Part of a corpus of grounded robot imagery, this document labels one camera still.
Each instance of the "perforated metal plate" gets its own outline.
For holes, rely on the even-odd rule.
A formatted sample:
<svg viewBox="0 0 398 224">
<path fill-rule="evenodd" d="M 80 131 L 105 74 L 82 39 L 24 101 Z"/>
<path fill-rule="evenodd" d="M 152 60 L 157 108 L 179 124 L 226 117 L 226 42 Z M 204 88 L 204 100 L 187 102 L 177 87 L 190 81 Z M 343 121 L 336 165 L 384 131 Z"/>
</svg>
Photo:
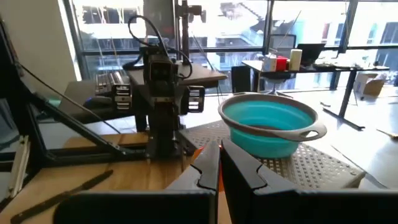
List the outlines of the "perforated metal plate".
<svg viewBox="0 0 398 224">
<path fill-rule="evenodd" d="M 222 139 L 229 139 L 229 128 L 223 121 L 184 129 L 180 133 L 195 148 L 209 141 L 221 143 Z M 259 161 L 301 189 L 357 187 L 365 175 L 363 171 L 302 143 L 290 158 Z"/>
</svg>

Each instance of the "collapsible bowl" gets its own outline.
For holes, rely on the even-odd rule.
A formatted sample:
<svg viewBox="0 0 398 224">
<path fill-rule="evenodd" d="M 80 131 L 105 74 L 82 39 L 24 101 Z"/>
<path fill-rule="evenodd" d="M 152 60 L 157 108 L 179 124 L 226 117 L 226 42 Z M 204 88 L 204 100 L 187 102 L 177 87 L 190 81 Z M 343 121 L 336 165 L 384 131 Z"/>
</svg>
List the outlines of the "collapsible bowl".
<svg viewBox="0 0 398 224">
<path fill-rule="evenodd" d="M 300 142 L 327 132 L 315 110 L 283 96 L 238 93 L 222 102 L 218 112 L 230 128 L 232 142 L 260 158 L 288 157 Z"/>
</svg>

